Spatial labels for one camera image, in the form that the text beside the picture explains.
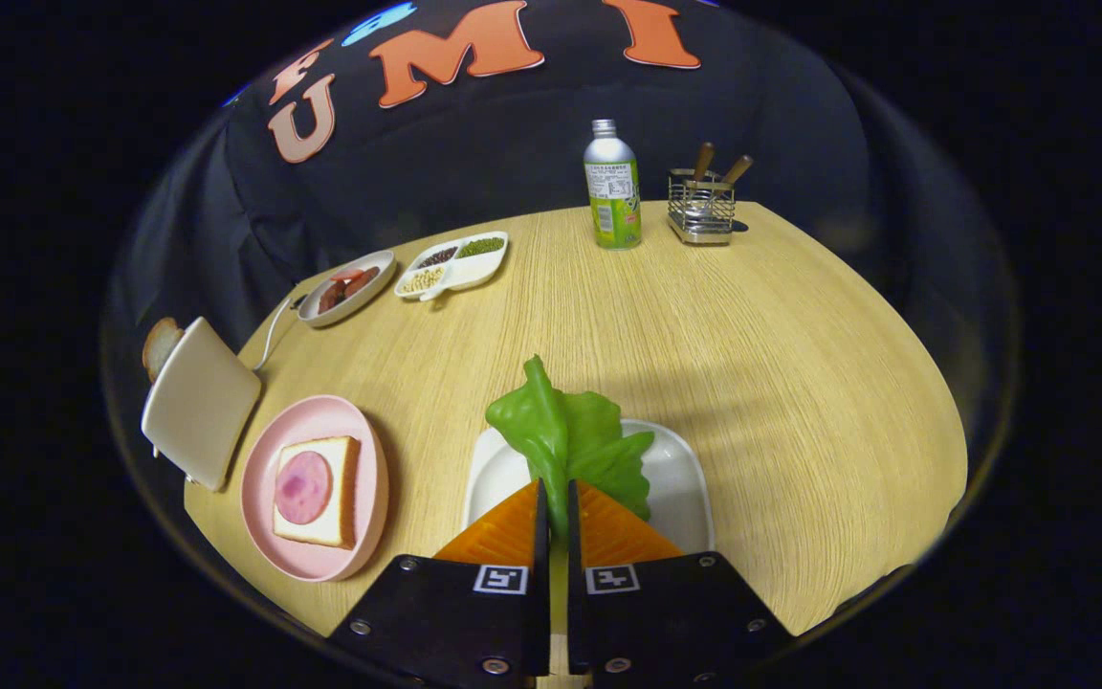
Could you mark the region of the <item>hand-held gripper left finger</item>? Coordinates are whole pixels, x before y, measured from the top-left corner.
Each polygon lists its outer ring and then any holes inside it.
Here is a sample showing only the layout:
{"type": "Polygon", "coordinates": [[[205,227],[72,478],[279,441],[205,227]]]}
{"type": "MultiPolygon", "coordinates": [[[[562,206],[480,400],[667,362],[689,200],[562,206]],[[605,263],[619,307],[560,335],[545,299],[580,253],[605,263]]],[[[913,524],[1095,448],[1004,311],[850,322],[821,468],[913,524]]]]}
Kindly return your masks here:
{"type": "Polygon", "coordinates": [[[425,688],[534,688],[550,666],[550,523],[541,480],[507,500],[528,545],[519,563],[398,555],[331,645],[395,680],[425,688]]]}

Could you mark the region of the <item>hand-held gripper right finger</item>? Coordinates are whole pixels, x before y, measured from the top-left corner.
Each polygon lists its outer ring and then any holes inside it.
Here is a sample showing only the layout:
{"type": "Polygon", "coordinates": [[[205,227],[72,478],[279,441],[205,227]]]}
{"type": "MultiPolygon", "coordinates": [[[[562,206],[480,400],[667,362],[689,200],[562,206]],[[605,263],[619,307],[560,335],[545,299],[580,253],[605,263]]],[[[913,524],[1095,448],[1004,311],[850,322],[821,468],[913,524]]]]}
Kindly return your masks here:
{"type": "Polygon", "coordinates": [[[796,637],[719,552],[596,558],[601,526],[647,523],[585,481],[568,489],[568,670],[587,688],[744,688],[796,637]]]}

